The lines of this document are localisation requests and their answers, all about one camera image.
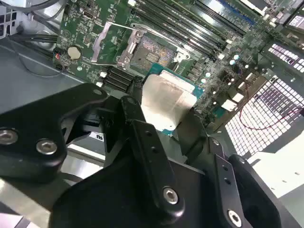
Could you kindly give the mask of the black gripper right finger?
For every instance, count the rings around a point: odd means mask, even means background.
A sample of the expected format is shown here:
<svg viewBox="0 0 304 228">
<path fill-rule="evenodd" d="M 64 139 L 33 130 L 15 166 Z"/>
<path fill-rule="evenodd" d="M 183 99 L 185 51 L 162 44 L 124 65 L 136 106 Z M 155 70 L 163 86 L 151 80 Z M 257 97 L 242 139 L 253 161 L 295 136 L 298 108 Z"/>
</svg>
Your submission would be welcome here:
<svg viewBox="0 0 304 228">
<path fill-rule="evenodd" d="M 177 126 L 186 164 L 203 173 L 203 221 L 208 228 L 296 228 L 298 222 L 253 167 L 227 155 L 189 111 Z"/>
</svg>

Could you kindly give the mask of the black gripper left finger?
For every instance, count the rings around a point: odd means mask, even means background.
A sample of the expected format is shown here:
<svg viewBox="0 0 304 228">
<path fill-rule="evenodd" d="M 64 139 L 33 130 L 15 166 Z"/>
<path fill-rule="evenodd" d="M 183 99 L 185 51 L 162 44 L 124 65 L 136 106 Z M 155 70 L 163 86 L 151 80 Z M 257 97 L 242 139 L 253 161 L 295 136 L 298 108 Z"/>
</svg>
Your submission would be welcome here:
<svg viewBox="0 0 304 228">
<path fill-rule="evenodd" d="M 155 127 L 146 122 L 133 97 L 110 98 L 90 83 L 1 114 L 1 177 L 53 181 L 67 157 L 67 146 L 103 123 L 107 150 L 114 155 L 104 168 L 132 156 L 147 183 L 152 209 L 162 224 L 175 223 L 185 211 L 185 201 Z"/>
</svg>

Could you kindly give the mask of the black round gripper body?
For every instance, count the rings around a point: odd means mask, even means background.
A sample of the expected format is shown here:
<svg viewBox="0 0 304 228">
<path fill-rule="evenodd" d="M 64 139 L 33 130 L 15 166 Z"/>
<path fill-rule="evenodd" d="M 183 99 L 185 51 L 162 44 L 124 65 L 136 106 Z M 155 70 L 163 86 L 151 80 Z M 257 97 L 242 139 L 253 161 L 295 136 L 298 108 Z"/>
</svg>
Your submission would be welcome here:
<svg viewBox="0 0 304 228">
<path fill-rule="evenodd" d="M 185 211 L 173 228 L 219 228 L 215 193 L 206 175 L 170 160 Z M 101 169 L 66 190 L 54 204 L 51 228 L 162 228 L 147 183 L 132 156 Z"/>
</svg>

